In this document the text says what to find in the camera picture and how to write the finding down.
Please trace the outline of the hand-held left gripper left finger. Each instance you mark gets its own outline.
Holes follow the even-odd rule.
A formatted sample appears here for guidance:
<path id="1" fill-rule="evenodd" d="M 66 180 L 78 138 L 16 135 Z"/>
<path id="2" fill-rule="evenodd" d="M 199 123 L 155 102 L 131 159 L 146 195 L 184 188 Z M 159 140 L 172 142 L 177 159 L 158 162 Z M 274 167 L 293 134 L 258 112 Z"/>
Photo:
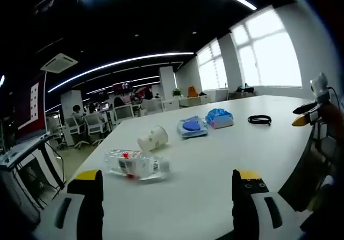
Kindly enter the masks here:
<path id="1" fill-rule="evenodd" d="M 80 173 L 40 214 L 35 239 L 102 239 L 103 175 Z"/>

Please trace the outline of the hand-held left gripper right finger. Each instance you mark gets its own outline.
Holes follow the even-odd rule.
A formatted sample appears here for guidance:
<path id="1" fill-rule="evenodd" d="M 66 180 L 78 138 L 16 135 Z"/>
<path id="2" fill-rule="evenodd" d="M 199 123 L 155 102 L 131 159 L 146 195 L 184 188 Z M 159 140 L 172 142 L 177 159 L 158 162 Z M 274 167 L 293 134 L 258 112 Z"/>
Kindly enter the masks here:
<path id="1" fill-rule="evenodd" d="M 296 212 L 258 174 L 233 170 L 232 201 L 235 239 L 301 239 Z"/>

